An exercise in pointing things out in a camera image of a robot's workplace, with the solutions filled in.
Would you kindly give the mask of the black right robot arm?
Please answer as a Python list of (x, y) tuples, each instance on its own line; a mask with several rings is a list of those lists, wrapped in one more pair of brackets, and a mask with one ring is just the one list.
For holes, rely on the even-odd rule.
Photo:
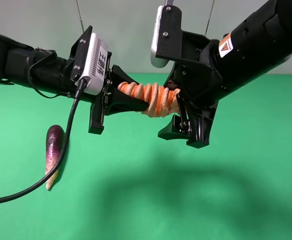
[(170, 0), (158, 7), (151, 63), (174, 63), (164, 84), (179, 90), (179, 114), (158, 132), (202, 148), (220, 99), (286, 62), (292, 55), (292, 0), (269, 0), (222, 40), (184, 31), (182, 12)]

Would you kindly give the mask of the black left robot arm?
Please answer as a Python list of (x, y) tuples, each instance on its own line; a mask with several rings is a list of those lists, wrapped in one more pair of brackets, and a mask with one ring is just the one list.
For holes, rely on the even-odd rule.
[(33, 48), (0, 35), (0, 84), (32, 88), (42, 95), (75, 97), (80, 79), (89, 82), (81, 100), (89, 102), (89, 133), (102, 134), (104, 117), (123, 112), (143, 112), (149, 104), (118, 86), (133, 83), (119, 66), (110, 67), (108, 45), (89, 26), (72, 46), (68, 59), (54, 50)]

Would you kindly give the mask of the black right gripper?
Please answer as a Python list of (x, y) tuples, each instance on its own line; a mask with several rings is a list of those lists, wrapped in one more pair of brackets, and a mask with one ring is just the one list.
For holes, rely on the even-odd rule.
[(209, 145), (218, 105), (213, 90), (222, 81), (210, 56), (217, 43), (183, 30), (171, 30), (168, 37), (159, 39), (158, 56), (174, 63), (164, 86), (180, 90), (176, 95), (179, 114), (158, 132), (159, 138), (183, 139), (197, 149)]

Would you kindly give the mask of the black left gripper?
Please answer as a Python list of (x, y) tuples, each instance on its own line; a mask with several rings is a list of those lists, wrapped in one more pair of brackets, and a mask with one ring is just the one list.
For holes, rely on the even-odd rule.
[[(70, 79), (73, 59), (64, 59), (61, 57), (57, 59), (61, 62), (58, 93), (62, 96), (72, 98), (75, 96), (76, 89), (75, 83)], [(81, 97), (83, 101), (91, 102), (88, 132), (92, 134), (102, 134), (105, 115), (110, 116), (124, 112), (143, 112), (149, 106), (144, 100), (137, 99), (116, 89), (123, 82), (128, 84), (136, 83), (137, 85), (139, 83), (126, 74), (118, 65), (114, 64), (110, 71), (109, 63), (110, 56), (107, 58), (106, 78), (101, 92), (98, 95), (90, 95), (84, 92)]]

